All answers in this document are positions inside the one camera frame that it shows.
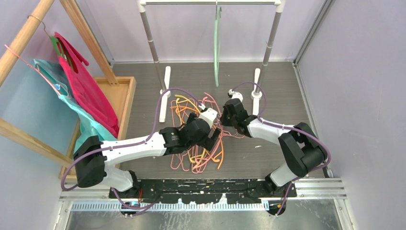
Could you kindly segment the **orange plastic hanger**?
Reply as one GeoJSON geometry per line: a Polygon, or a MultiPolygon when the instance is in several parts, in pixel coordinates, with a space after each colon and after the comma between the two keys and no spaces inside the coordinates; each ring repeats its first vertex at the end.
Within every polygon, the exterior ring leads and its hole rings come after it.
{"type": "MultiPolygon", "coordinates": [[[[186,124],[190,113],[200,114],[200,108],[193,99],[183,98],[179,95],[175,100],[170,103],[172,123],[174,125],[186,124]]],[[[174,163],[174,158],[171,160],[171,168],[176,170],[181,168],[185,172],[191,172],[193,174],[200,174],[206,170],[209,164],[215,164],[216,169],[219,170],[224,161],[224,147],[223,143],[215,145],[213,151],[208,152],[202,147],[195,146],[186,153],[177,155],[179,162],[174,163]]]]}

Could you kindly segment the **mint green plastic hanger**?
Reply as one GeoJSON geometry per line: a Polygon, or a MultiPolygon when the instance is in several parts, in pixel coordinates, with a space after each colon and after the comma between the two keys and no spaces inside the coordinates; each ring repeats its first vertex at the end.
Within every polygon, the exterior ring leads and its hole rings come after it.
{"type": "Polygon", "coordinates": [[[216,87],[219,86],[219,55],[220,55],[220,38],[219,24],[221,19],[221,7],[215,5],[215,20],[214,20],[214,80],[216,87]]]}

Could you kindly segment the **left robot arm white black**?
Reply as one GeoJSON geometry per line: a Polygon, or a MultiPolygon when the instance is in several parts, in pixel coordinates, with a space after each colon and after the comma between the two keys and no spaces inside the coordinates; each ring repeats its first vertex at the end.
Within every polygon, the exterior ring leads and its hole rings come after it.
{"type": "Polygon", "coordinates": [[[209,108],[201,114],[190,113],[185,124],[166,127],[151,137],[118,141],[101,141],[98,136],[87,138],[74,153],[74,167],[80,188],[98,184],[122,192],[128,198],[138,195],[140,186],[133,171],[116,168],[117,164],[145,157],[181,154],[194,146],[211,151],[220,129],[212,131],[217,111],[209,108]]]}

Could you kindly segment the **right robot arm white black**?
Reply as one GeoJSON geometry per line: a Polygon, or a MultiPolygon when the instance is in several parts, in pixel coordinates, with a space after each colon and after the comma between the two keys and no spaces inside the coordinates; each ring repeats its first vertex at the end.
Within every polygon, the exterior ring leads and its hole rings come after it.
{"type": "Polygon", "coordinates": [[[223,109],[222,125],[233,127],[246,137],[263,139],[281,147],[284,164],[265,177],[270,196],[279,196],[287,183],[306,176],[328,160],[327,151],[306,123],[285,126],[249,115],[238,98],[228,100],[223,109]]]}

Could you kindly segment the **yellow plastic hanger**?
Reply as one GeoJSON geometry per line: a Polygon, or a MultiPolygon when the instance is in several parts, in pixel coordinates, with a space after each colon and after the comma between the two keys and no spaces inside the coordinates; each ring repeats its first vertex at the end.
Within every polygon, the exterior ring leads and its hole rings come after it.
{"type": "MultiPolygon", "coordinates": [[[[180,124],[185,124],[184,116],[186,115],[187,110],[195,112],[197,115],[201,113],[200,108],[196,105],[196,101],[192,101],[189,98],[176,94],[175,97],[177,98],[175,101],[176,108],[175,113],[178,115],[180,124]]],[[[192,153],[192,159],[194,160],[194,164],[200,165],[202,164],[202,157],[205,154],[205,150],[199,154],[199,147],[194,147],[192,153]]]]}

